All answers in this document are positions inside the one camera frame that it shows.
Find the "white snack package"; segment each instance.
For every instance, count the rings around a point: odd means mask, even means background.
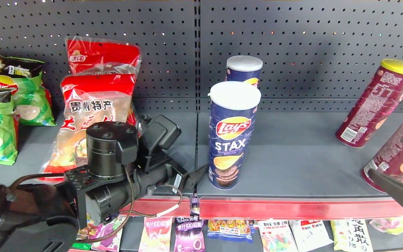
[[[373,252],[365,220],[331,220],[334,250]]]
[[[322,220],[289,220],[299,252],[307,252],[333,243]]]
[[[257,222],[264,252],[298,252],[287,220]]]

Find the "robotic arm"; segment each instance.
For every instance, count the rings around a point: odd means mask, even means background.
[[[93,124],[86,130],[88,165],[60,174],[62,183],[0,185],[0,252],[65,252],[86,227],[86,214],[96,223],[110,222],[150,188],[182,190],[188,178],[194,186],[200,177],[194,181],[163,152],[180,134],[162,115],[149,120],[140,138],[126,123]],[[203,175],[206,167],[196,172]]]

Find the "maroon chip can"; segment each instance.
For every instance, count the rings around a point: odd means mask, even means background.
[[[382,146],[371,161],[360,171],[363,180],[374,189],[384,191],[368,176],[369,169],[378,170],[403,183],[403,123]]]
[[[383,59],[371,83],[336,132],[345,145],[361,148],[403,99],[403,61]]]

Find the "blue chip can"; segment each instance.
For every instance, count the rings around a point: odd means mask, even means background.
[[[227,60],[226,81],[240,81],[257,87],[263,62],[252,56],[233,56]]]
[[[210,97],[208,177],[214,187],[229,190],[239,180],[243,155],[251,139],[254,115],[261,93],[259,89],[246,83],[223,82],[211,88]],[[248,101],[242,103],[241,98],[248,98]]]

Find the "store shelf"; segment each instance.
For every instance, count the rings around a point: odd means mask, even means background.
[[[329,237],[333,239],[332,229],[330,222],[325,222],[326,229],[329,233]],[[142,217],[135,217],[128,221],[126,227],[123,229],[122,239],[120,244],[120,250],[122,252],[132,252],[138,251],[139,243],[141,242],[141,233],[144,228],[144,219]],[[203,228],[203,235],[205,239],[205,250],[207,252],[262,252],[262,241],[259,235],[259,230],[253,234],[253,243],[249,244],[247,242],[231,242],[223,241],[220,239],[210,239],[207,237],[207,226]],[[403,233],[398,236],[392,234],[382,233],[374,229],[372,226],[368,225],[368,234],[373,245],[374,252],[385,252],[385,251],[403,251]],[[175,227],[172,228],[171,235],[171,247],[170,251],[173,251],[175,244]],[[315,250],[313,252],[332,252],[334,251],[334,244],[324,246]]]
[[[161,111],[147,111],[147,113],[151,113],[152,115],[163,114],[181,128],[181,136],[167,150],[167,153],[187,169],[187,171],[194,170],[197,114]],[[18,177],[38,173],[48,159],[48,152],[62,123],[63,115],[60,115],[55,127],[21,127],[19,134],[21,149],[18,158],[13,166],[0,164],[0,183],[10,185]],[[169,209],[179,200],[178,196],[171,196],[172,194],[169,190],[164,188],[156,190],[155,195],[158,196],[146,196],[136,201],[134,209],[145,214],[156,214],[157,212]],[[184,197],[180,207],[168,215],[189,215],[189,198]]]
[[[237,186],[198,185],[203,218],[342,219],[403,215],[403,208],[367,185],[360,169],[394,133],[394,113],[361,149],[335,138],[346,113],[257,113]],[[198,166],[208,162],[209,113],[198,117]]]

